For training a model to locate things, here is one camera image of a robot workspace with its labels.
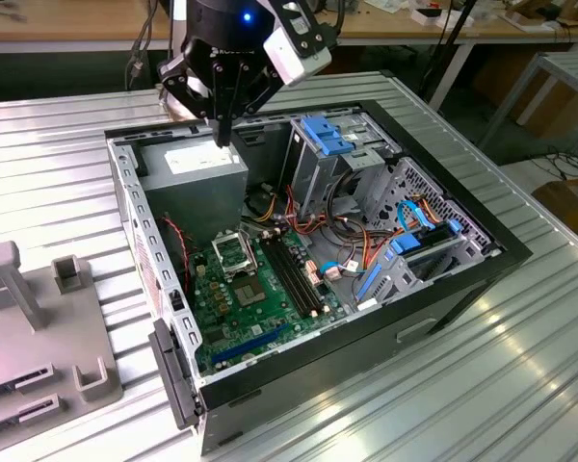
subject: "motherboard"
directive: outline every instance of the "motherboard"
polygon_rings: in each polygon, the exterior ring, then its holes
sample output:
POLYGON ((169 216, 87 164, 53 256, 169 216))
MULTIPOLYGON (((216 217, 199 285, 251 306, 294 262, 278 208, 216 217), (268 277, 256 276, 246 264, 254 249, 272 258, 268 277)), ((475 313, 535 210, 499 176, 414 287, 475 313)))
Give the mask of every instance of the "motherboard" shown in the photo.
POLYGON ((223 246, 192 255, 203 375, 249 361, 350 313, 327 282, 308 273, 306 249, 293 231, 267 240, 243 237, 241 244, 220 241, 223 246), (243 270, 235 272, 236 266, 243 270))

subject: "open computer tower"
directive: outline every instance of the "open computer tower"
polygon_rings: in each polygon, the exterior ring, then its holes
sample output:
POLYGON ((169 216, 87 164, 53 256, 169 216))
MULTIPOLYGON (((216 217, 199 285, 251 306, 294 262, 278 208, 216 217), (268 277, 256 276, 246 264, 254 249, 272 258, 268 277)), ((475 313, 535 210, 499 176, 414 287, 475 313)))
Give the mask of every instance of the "open computer tower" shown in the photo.
POLYGON ((106 133, 179 427, 209 452, 445 328, 530 251, 372 101, 106 133))

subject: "ram slot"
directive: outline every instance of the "ram slot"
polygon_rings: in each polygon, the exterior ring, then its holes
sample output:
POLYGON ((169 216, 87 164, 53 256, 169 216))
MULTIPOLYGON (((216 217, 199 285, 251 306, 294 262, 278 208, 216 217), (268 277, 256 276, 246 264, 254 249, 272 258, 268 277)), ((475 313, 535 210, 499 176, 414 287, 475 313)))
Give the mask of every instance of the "ram slot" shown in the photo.
POLYGON ((321 302, 314 294, 304 274, 291 258, 285 244, 280 240, 269 240, 264 242, 261 247, 300 315, 306 318, 313 310, 319 312, 321 302))

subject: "metal table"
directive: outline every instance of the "metal table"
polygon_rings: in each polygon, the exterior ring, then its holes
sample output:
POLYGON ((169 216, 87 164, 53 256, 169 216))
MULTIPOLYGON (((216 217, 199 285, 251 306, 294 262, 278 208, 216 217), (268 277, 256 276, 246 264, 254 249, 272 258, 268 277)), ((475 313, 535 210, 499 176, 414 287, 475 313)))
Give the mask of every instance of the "metal table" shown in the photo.
MULTIPOLYGON (((529 64, 527 64, 527 67, 499 106, 499 109, 494 113, 484 136, 478 142, 478 146, 481 149, 484 149, 492 139, 506 115, 512 110, 522 95, 522 92, 531 83, 540 69, 548 72, 550 77, 518 120, 518 123, 521 125, 529 119, 528 116, 525 116, 525 113, 532 114, 541 101, 543 101, 546 94, 552 90, 557 81, 564 82, 578 91, 578 53, 537 53, 529 64)), ((577 148, 578 139, 571 146, 570 150, 574 152, 577 148)))
MULTIPOLYGON (((210 460, 578 460, 578 239, 395 79, 317 77, 282 109, 378 100, 534 252, 450 328, 210 460)), ((197 460, 147 343, 102 131, 168 118, 153 90, 0 103, 0 240, 27 268, 88 258, 124 398, 0 452, 16 460, 197 460)))

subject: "green circuit board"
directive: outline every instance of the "green circuit board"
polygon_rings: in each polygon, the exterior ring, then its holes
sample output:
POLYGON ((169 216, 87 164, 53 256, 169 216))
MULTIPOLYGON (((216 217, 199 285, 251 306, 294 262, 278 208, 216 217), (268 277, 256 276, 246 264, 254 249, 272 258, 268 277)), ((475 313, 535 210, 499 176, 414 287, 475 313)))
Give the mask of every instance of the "green circuit board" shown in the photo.
MULTIPOLYGON (((293 233, 283 236, 282 242, 294 251, 305 251, 293 233)), ((205 274, 196 278, 194 306, 197 325, 203 336, 203 343, 197 350, 199 371, 203 375, 248 361, 347 316, 340 301, 325 283, 315 291, 329 311, 315 318, 301 316, 262 250, 262 243, 258 239, 251 239, 249 243, 257 260, 257 272, 253 275, 242 274, 230 281, 225 279, 212 246, 192 255, 193 262, 205 266, 205 274), (266 334, 275 338, 225 361, 215 361, 215 356, 218 359, 220 353, 243 346, 253 339, 260 341, 266 334)), ((239 246, 235 252, 241 253, 239 246)), ((235 256, 235 260, 240 258, 242 255, 235 256)))

